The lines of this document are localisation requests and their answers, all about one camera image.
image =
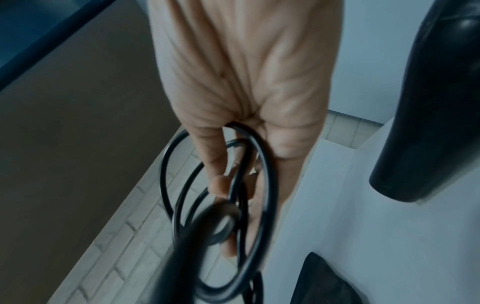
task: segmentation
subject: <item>black hair dryer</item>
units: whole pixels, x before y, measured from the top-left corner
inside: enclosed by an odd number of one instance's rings
[[[410,51],[388,139],[370,176],[379,193],[425,198],[480,151],[480,0],[436,0]]]

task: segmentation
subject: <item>black cord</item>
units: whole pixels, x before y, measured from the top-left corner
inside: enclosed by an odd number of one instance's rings
[[[278,181],[274,158],[267,144],[251,128],[240,123],[230,123],[227,127],[244,137],[228,142],[227,147],[245,147],[243,158],[232,178],[228,198],[210,206],[194,220],[195,212],[208,195],[208,190],[205,189],[188,211],[184,226],[180,223],[184,201],[204,165],[202,163],[198,165],[188,178],[174,210],[167,192],[167,166],[175,147],[188,136],[188,133],[181,132],[165,149],[159,171],[160,193],[166,213],[172,221],[175,250],[160,276],[156,296],[153,297],[155,303],[193,303],[194,296],[205,302],[224,303],[240,294],[245,303],[262,304],[263,302],[263,282],[259,268],[271,243],[278,203]],[[249,213],[247,188],[243,178],[248,173],[246,170],[252,160],[254,148],[262,164],[265,192],[258,233],[247,256],[246,236]],[[228,224],[222,231],[214,234],[224,218],[229,218]],[[232,233],[236,233],[238,272],[224,286],[208,286],[198,279],[207,247],[223,242]]]

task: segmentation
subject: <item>human hand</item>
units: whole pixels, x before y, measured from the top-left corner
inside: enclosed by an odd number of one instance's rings
[[[224,176],[222,127],[238,121],[269,144],[282,206],[327,114],[341,0],[149,0],[148,8],[161,81],[205,165],[209,192],[227,196],[232,179]],[[235,150],[230,175],[242,154]],[[253,198],[247,250],[264,194],[262,170],[255,169],[245,177]],[[235,239],[221,250],[234,256]]]

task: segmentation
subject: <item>brown panel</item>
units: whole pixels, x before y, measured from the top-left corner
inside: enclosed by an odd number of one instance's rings
[[[179,127],[118,0],[0,92],[0,303],[46,303]]]

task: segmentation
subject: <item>floor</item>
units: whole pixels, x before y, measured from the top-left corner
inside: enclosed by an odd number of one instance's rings
[[[329,113],[320,137],[356,149],[380,127],[380,124],[359,118]],[[227,140],[233,136],[233,132],[225,131]],[[176,151],[167,170],[168,192],[172,201],[176,201],[181,187],[200,162],[190,140],[183,141]],[[172,250],[170,222],[158,189],[160,160],[159,155],[48,304],[146,304],[142,298],[149,281],[158,275],[162,260]],[[305,162],[304,171],[309,162],[310,157]],[[201,173],[187,196],[186,208],[188,202],[192,203],[206,186],[207,178]],[[273,242],[294,195],[281,211]],[[206,206],[212,200],[209,197],[202,205]],[[200,277],[210,285],[221,285],[235,271],[235,260],[221,257],[219,247],[213,246],[209,249]],[[242,301],[237,298],[232,303]]]

